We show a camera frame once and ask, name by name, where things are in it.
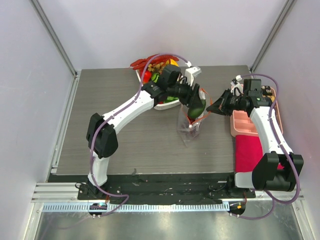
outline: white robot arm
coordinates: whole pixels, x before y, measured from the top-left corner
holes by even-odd
[[[158,102],[167,99],[168,96],[178,97],[180,102],[189,108],[203,107],[199,98],[199,85],[195,84],[193,86],[194,78],[200,73],[199,67],[191,66],[185,70],[182,78],[179,67],[168,65],[164,68],[157,83],[150,81],[142,87],[138,98],[135,95],[113,111],[103,115],[98,113],[92,115],[86,135],[89,147],[92,145],[97,128],[107,119],[110,119],[100,130],[94,143],[92,172],[88,175],[88,181],[92,186],[96,184],[102,186],[107,182],[110,156],[118,148],[117,134],[134,118],[152,109]]]
[[[222,96],[206,109],[225,116],[231,116],[234,110],[245,111],[257,130],[263,157],[252,172],[235,174],[234,184],[238,188],[290,192],[296,186],[294,172],[296,170],[297,175],[300,174],[304,160],[301,155],[293,154],[286,143],[276,121],[274,109],[270,115],[271,105],[271,99],[263,97],[261,80],[245,79],[243,94],[236,95],[230,89],[225,90]],[[295,170],[287,160],[286,154],[292,160]]]

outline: pink container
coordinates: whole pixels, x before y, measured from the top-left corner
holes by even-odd
[[[276,96],[275,90],[271,88],[271,92],[274,96]],[[284,133],[281,123],[281,117],[279,112],[278,103],[274,106],[275,110],[275,118],[279,124],[280,130],[282,134]],[[258,133],[254,123],[250,120],[247,113],[245,111],[233,111],[230,117],[230,131],[233,137],[237,135],[247,135],[258,137]]]

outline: red towel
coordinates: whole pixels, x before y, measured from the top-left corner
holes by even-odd
[[[262,158],[262,147],[257,136],[235,136],[235,172],[252,172]]]

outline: green vegetable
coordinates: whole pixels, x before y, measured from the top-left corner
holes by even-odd
[[[151,76],[151,81],[156,83],[158,81],[160,74],[158,72],[155,72],[154,74],[152,74]]]
[[[173,102],[173,101],[175,101],[175,100],[179,100],[179,98],[178,98],[178,97],[173,97],[173,96],[168,96],[168,97],[166,98],[166,100],[163,101],[163,103],[164,103],[164,104],[167,104],[167,103],[171,103],[171,102]]]
[[[188,110],[188,117],[191,119],[196,119],[197,117],[199,117],[205,110],[206,108],[206,100],[205,99],[201,99],[202,102],[202,107],[200,108],[189,108]]]

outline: wooden tabletop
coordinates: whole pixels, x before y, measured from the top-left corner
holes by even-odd
[[[248,67],[203,66],[195,81],[218,99],[236,75]],[[58,175],[89,173],[86,140],[92,114],[107,113],[123,104],[138,90],[136,73],[129,68],[82,70],[57,168]],[[149,110],[118,134],[119,148],[112,155],[108,174],[224,173],[234,170],[234,140],[230,118],[207,117],[197,139],[186,147],[177,133],[180,107]]]

